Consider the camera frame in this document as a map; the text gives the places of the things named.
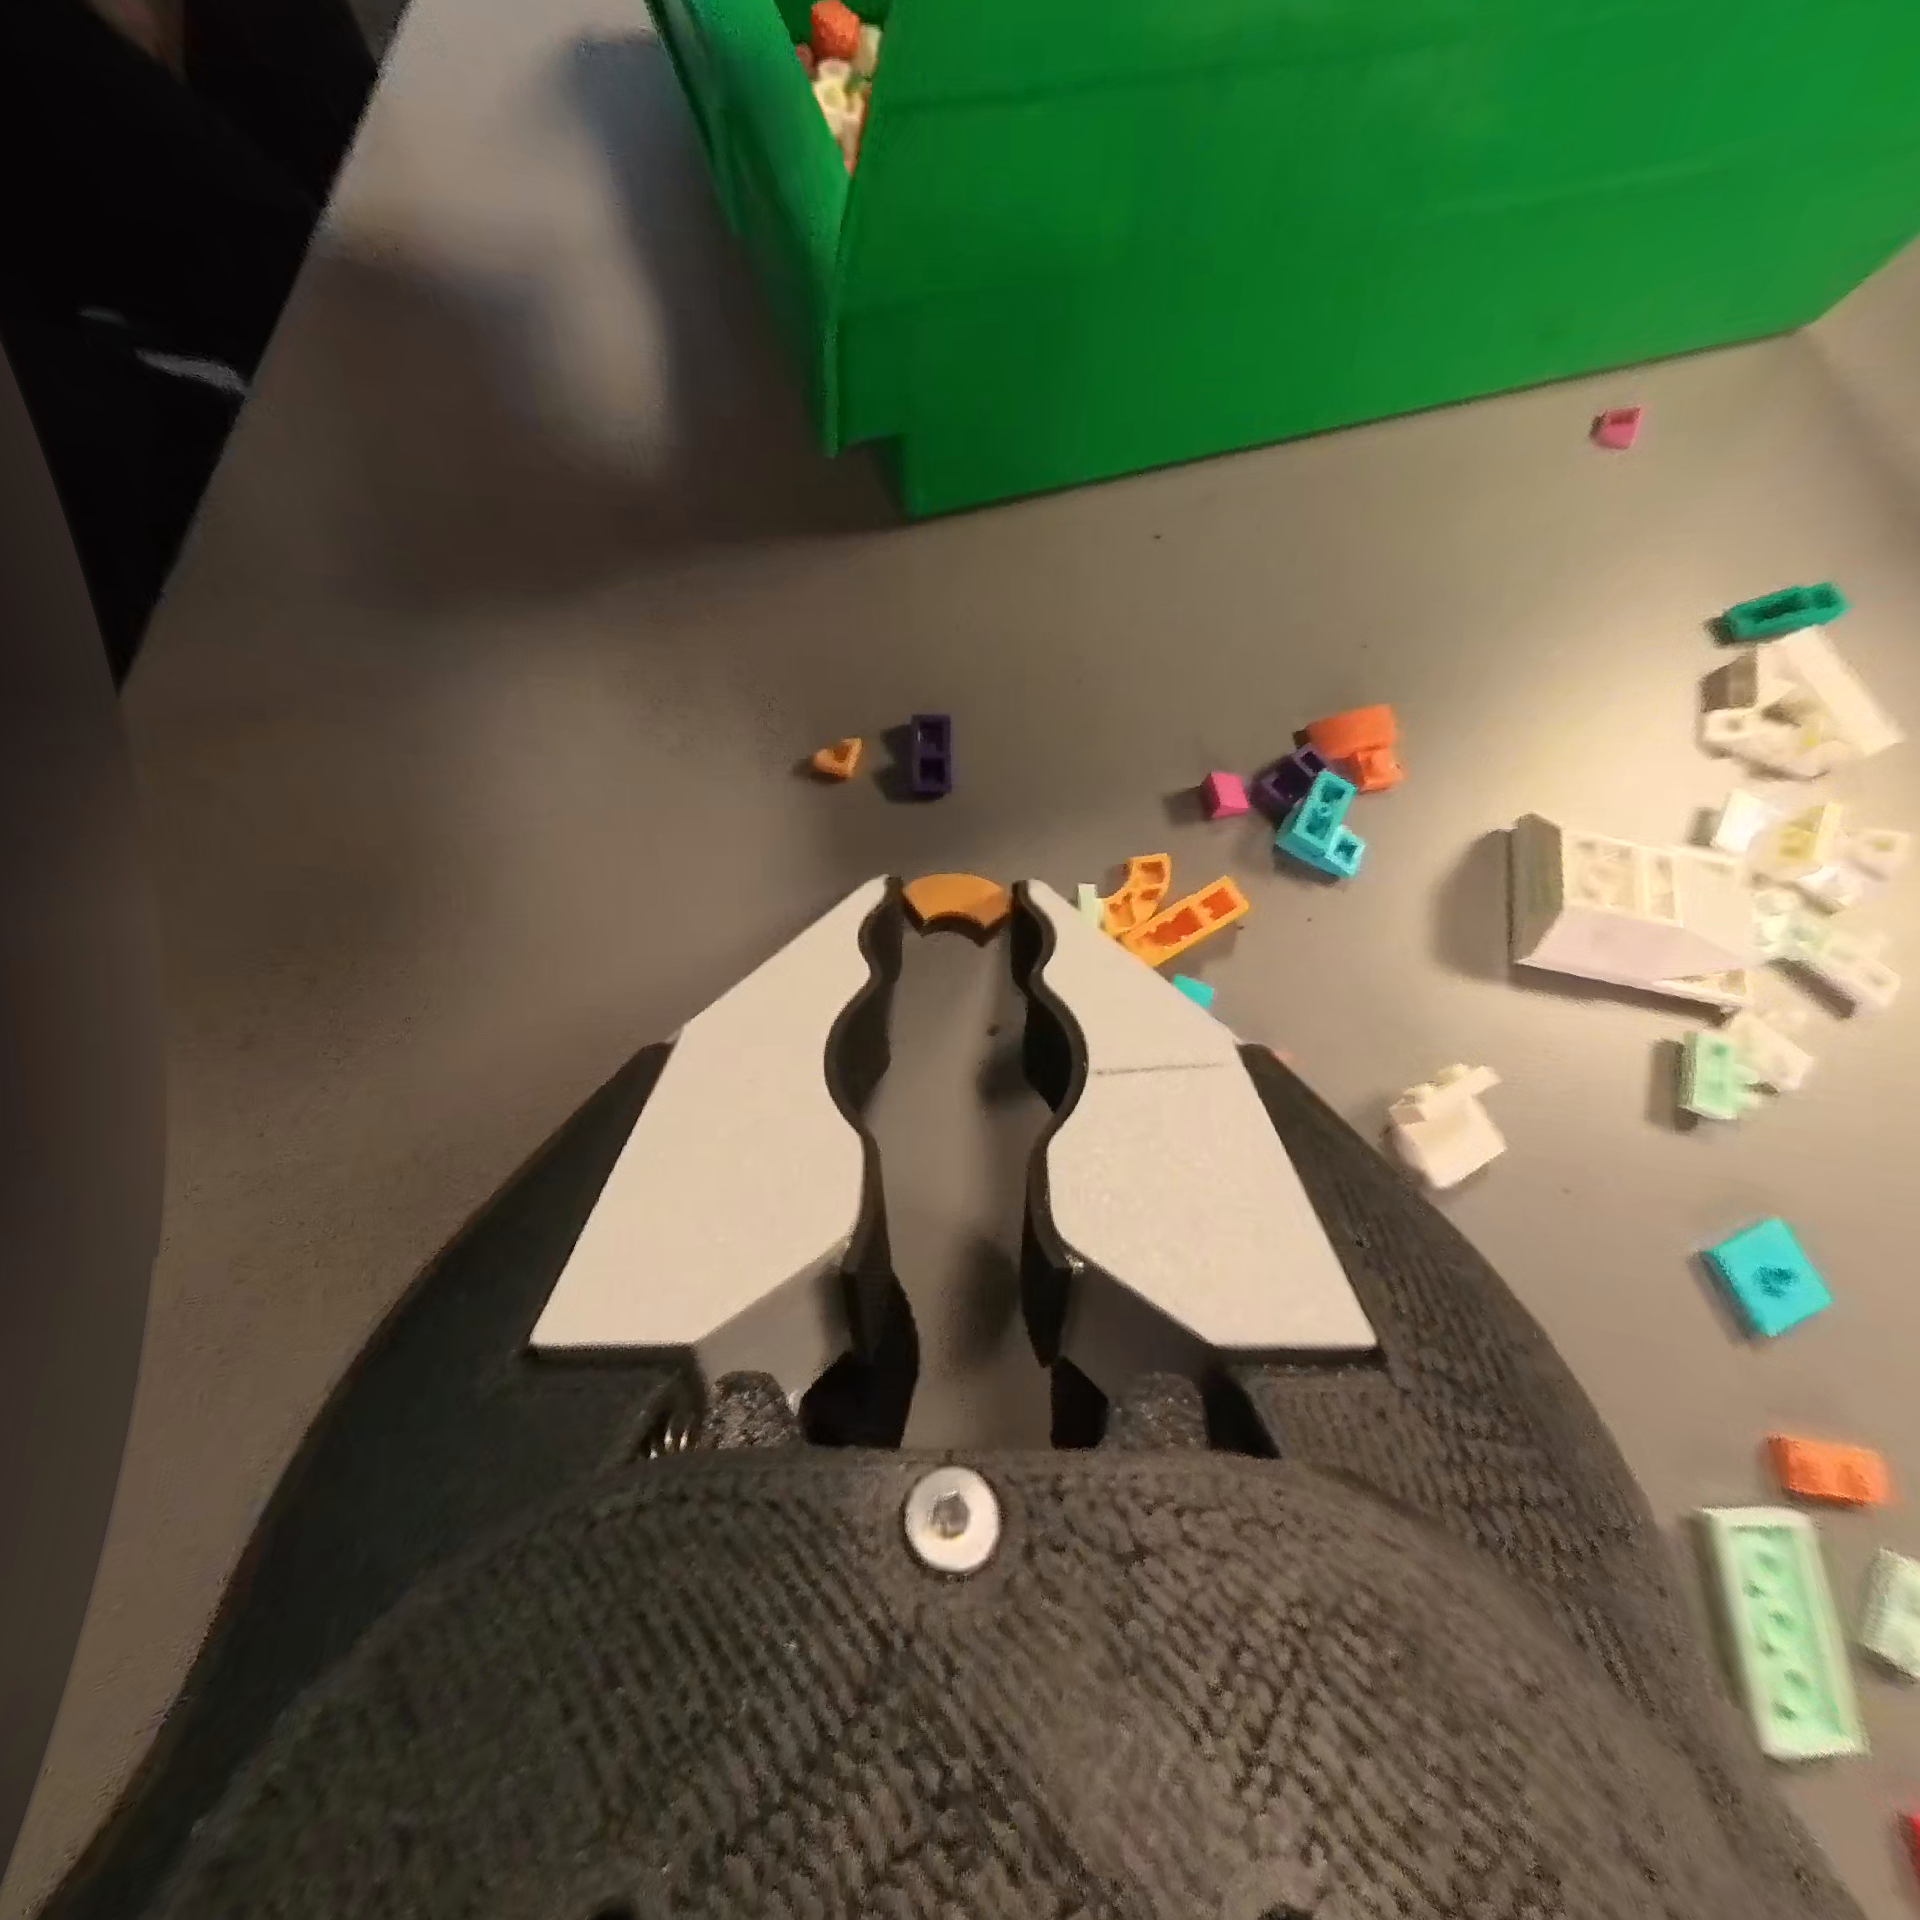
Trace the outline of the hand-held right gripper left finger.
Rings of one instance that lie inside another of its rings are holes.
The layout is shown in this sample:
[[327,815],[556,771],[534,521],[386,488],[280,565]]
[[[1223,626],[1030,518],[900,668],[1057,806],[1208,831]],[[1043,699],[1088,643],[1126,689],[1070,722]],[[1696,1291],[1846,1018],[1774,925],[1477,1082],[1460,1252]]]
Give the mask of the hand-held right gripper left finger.
[[764,1375],[818,1442],[904,1439],[921,1346],[871,1132],[904,931],[900,881],[867,881],[667,1042],[534,1358]]

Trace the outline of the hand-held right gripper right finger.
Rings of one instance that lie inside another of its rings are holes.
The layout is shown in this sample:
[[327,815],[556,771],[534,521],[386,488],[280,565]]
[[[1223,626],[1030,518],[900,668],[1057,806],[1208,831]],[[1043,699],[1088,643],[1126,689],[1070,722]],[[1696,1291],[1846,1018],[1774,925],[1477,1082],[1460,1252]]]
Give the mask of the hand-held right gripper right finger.
[[1048,1439],[1098,1445],[1156,1382],[1214,1445],[1277,1445],[1276,1386],[1368,1393],[1380,1332],[1236,1031],[1043,881],[1014,888],[1011,978],[1043,1103],[1020,1312]]

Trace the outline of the orange round lego plate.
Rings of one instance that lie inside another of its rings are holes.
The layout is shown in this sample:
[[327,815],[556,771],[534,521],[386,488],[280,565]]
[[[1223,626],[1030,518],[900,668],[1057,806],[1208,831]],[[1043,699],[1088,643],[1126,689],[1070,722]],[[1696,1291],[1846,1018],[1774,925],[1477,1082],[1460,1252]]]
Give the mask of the orange round lego plate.
[[1007,883],[970,871],[941,871],[900,885],[906,921],[924,938],[958,938],[971,945],[993,943],[1014,912]]

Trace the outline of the white lego brick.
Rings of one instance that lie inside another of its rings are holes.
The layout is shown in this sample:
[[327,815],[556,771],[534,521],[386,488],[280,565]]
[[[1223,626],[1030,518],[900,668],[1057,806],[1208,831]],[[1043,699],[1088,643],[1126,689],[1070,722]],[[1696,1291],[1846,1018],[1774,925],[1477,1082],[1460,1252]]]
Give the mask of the white lego brick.
[[1453,1192],[1503,1161],[1506,1138],[1484,1106],[1497,1088],[1501,1071],[1456,1062],[1390,1103],[1386,1138],[1430,1192]]

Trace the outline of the teal corner lego brick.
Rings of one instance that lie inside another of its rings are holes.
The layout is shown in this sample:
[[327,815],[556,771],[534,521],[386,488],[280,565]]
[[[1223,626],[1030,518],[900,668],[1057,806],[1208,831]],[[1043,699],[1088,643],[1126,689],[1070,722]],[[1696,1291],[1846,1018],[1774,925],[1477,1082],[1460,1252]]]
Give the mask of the teal corner lego brick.
[[1310,791],[1286,808],[1276,829],[1276,851],[1328,881],[1357,878],[1367,841],[1350,825],[1356,798],[1353,779],[1333,769],[1320,771]]

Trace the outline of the chunky orange lego brick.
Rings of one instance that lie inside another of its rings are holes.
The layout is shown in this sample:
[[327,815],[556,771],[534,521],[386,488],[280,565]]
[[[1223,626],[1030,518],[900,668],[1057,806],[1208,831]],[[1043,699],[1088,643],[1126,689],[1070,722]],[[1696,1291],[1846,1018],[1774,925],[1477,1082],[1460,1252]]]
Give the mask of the chunky orange lego brick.
[[1361,793],[1386,793],[1406,779],[1394,705],[1357,705],[1311,719],[1300,741]]

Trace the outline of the large white lego slope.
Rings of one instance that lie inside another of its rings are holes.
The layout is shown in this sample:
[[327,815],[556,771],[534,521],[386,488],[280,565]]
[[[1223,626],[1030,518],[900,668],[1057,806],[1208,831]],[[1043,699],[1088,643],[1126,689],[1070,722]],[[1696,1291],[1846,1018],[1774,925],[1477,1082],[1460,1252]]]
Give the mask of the large white lego slope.
[[1508,963],[1740,1011],[1761,968],[1740,858],[1647,846],[1524,815],[1506,831]]

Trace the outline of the mint green lego brick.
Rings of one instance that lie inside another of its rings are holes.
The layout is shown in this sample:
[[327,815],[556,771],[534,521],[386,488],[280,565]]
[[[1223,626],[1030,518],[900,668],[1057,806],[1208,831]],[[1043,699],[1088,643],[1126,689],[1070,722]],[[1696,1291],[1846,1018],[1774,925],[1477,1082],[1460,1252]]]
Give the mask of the mint green lego brick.
[[1764,1079],[1740,1036],[1696,1029],[1677,1053],[1677,1111],[1701,1122],[1740,1122],[1764,1101]]

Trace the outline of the teal square lego plate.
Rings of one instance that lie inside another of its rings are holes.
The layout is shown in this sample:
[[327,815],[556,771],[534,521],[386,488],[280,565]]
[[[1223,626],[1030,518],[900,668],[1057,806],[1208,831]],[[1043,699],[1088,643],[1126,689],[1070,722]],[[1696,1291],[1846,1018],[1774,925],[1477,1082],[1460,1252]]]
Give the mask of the teal square lego plate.
[[1784,1336],[1836,1303],[1826,1278],[1784,1218],[1758,1219],[1701,1252],[1740,1328],[1756,1339]]

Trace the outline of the small orange lego plate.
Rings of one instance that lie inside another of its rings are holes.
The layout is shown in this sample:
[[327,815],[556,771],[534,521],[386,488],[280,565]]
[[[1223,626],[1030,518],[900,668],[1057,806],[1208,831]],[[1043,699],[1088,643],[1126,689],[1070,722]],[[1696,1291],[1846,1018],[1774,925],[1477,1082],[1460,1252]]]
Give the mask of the small orange lego plate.
[[1791,1499],[1854,1508],[1896,1499],[1891,1468],[1876,1448],[1774,1431],[1764,1452],[1778,1489]]

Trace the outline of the cluster of white lego bricks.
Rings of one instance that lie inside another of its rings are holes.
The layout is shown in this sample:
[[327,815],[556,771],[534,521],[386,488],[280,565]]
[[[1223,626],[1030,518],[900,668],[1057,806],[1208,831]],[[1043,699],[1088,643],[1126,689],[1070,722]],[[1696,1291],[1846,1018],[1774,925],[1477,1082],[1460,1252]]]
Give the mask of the cluster of white lego bricks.
[[1910,731],[1808,623],[1734,639],[1701,679],[1696,741],[1744,779],[1714,846],[1747,869],[1761,961],[1848,1018],[1891,1008],[1903,971],[1860,913],[1917,866],[1917,835],[1884,825],[1854,788]]

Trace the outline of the long mint lego plate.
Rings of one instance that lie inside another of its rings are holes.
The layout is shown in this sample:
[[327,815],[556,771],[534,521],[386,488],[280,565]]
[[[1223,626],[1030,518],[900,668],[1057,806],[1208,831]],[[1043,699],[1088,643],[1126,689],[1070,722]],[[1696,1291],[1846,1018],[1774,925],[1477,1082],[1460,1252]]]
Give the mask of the long mint lego plate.
[[1866,1756],[1854,1668],[1817,1525],[1787,1505],[1704,1505],[1696,1531],[1764,1756]]

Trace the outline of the pale mint lego brick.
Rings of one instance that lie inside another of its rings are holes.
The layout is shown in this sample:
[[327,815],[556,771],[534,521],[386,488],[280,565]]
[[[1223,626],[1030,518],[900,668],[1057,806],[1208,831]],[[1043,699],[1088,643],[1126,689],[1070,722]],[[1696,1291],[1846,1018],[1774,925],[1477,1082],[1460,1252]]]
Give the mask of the pale mint lego brick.
[[1917,1558],[1877,1549],[1860,1595],[1858,1645],[1898,1676],[1917,1682]]

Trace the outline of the dark green lego plate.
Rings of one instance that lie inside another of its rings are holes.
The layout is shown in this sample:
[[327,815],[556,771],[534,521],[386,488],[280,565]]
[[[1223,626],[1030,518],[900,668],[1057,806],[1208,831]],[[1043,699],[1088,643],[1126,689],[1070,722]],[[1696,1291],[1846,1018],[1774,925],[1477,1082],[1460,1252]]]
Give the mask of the dark green lego plate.
[[1723,645],[1764,645],[1833,626],[1848,611],[1851,599],[1836,583],[1804,583],[1723,609],[1713,621],[1713,635]]

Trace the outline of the pile of mixed lego bricks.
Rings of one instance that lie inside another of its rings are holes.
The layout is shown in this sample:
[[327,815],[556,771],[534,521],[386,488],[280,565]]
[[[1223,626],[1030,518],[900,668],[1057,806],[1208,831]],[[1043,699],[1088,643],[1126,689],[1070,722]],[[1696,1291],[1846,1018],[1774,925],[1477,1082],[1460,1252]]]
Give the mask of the pile of mixed lego bricks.
[[844,168],[856,175],[871,121],[883,19],[856,2],[801,2],[794,49]]

